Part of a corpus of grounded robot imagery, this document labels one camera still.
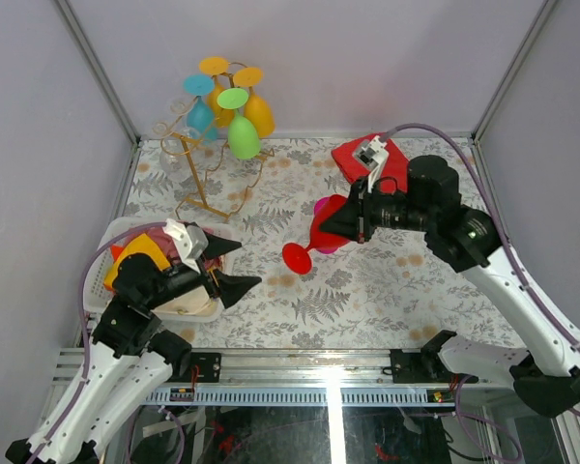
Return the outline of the red plastic wine glass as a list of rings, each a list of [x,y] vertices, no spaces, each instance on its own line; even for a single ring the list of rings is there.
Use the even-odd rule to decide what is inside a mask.
[[[339,194],[323,197],[316,202],[309,230],[308,246],[288,243],[282,249],[283,261],[292,272],[307,275],[312,270],[312,260],[309,255],[312,250],[331,254],[349,243],[348,239],[320,230],[322,222],[337,212],[345,202],[346,198]]]

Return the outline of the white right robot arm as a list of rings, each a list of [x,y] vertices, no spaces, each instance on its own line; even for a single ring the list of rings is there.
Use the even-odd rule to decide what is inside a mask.
[[[345,203],[321,225],[324,232],[363,243],[378,228],[419,231],[427,248],[473,283],[524,342],[508,349],[442,331],[423,348],[421,369],[432,381],[469,374],[516,392],[536,413],[555,418],[580,402],[580,330],[516,272],[513,249],[487,213],[463,204],[458,173],[438,156],[412,159],[407,189],[380,190],[382,163],[359,155],[367,173]]]

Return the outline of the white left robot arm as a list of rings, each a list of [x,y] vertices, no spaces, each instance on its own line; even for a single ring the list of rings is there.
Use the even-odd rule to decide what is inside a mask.
[[[162,327],[157,309],[210,300],[229,308],[262,280],[208,268],[241,243],[194,222],[135,225],[100,245],[88,263],[113,246],[120,249],[106,283],[113,296],[83,339],[83,362],[37,431],[10,444],[5,456],[12,463],[100,462],[144,399],[168,380],[186,379],[194,366],[191,345]]]

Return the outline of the magenta plastic wine glass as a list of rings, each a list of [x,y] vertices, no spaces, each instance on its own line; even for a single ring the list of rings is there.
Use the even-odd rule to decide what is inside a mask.
[[[349,243],[348,239],[321,230],[321,225],[336,213],[345,202],[345,197],[334,194],[326,198],[321,198],[316,203],[314,207],[314,218],[309,232],[309,246],[311,248],[324,254],[331,254]]]

